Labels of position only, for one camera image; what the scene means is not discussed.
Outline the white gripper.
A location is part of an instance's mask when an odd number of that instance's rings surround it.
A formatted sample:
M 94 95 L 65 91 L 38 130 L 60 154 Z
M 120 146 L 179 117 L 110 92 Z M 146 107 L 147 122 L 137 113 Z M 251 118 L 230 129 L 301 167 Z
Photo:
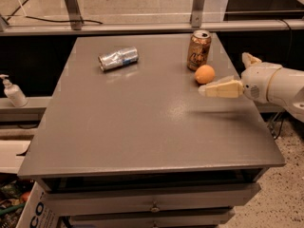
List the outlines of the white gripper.
M 243 94 L 249 99 L 266 104 L 269 83 L 282 65 L 261 63 L 261 60 L 248 52 L 241 55 L 246 69 L 241 73 L 241 80 L 227 76 L 212 83 L 201 85 L 198 92 L 209 98 L 238 98 Z

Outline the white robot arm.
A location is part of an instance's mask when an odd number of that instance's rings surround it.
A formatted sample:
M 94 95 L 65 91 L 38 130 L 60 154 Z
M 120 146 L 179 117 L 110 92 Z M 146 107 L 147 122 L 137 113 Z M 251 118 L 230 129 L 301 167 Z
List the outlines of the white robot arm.
M 238 98 L 241 95 L 261 104 L 279 105 L 304 122 L 304 72 L 279 64 L 262 62 L 242 53 L 245 70 L 240 79 L 227 76 L 199 87 L 199 94 L 212 98 Z

